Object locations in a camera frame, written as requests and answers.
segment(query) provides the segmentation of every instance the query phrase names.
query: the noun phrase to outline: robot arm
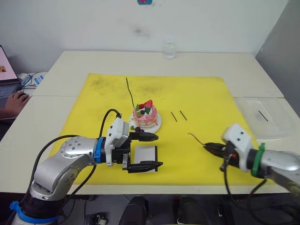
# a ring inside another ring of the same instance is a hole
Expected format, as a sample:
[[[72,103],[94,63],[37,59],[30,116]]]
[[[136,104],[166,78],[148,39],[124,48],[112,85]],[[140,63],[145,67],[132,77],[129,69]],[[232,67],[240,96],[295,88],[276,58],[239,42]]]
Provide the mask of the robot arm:
[[[60,209],[74,180],[89,165],[107,163],[122,164],[129,173],[146,172],[161,166],[157,161],[131,164],[132,140],[154,141],[158,136],[146,132],[129,133],[128,123],[116,118],[106,137],[99,139],[76,136],[65,141],[60,150],[41,163],[34,174],[30,193],[20,208],[18,202],[11,204],[17,211],[12,224],[50,224],[58,219]]]
[[[251,136],[238,124],[229,127],[222,139],[226,145],[207,143],[204,148],[218,157],[226,156],[228,164],[244,172],[251,170],[255,177],[269,178],[288,191],[300,194],[300,155],[288,151],[265,150],[264,145],[259,150],[254,150]]]

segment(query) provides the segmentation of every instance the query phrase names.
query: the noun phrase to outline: green ring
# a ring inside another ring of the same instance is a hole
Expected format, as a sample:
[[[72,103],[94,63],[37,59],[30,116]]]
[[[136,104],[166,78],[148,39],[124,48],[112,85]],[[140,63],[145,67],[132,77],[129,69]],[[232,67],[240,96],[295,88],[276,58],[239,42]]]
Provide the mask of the green ring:
[[[264,150],[265,150],[265,143],[262,143],[259,146],[259,150],[258,150],[257,154],[255,155],[254,162],[253,162],[253,167],[252,167],[251,173],[252,173],[252,176],[254,176],[254,177],[257,177],[259,165],[260,165]]]

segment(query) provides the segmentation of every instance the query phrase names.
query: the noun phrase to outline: pink cake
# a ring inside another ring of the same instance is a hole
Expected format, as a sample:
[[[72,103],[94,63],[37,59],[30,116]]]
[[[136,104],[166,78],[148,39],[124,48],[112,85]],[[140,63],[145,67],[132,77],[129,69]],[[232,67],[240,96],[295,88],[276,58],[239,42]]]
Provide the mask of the pink cake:
[[[150,128],[158,125],[158,113],[152,100],[137,105],[133,110],[133,118],[140,128]]]

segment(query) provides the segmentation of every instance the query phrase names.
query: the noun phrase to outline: laptop screen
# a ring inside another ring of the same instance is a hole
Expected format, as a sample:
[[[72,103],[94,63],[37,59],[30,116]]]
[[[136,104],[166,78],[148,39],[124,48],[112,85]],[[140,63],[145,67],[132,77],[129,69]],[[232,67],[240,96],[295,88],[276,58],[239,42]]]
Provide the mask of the laptop screen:
[[[0,45],[0,81],[14,79],[17,79],[17,76],[9,63],[2,46]]]

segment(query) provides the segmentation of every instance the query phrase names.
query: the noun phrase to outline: person's hand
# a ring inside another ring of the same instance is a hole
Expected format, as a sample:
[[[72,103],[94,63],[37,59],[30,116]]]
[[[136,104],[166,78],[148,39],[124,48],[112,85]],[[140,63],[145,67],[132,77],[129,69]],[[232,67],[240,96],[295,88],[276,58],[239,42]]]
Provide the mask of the person's hand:
[[[24,94],[23,91],[11,94],[6,101],[5,110],[7,110],[12,117],[17,116],[29,99],[29,95]]]

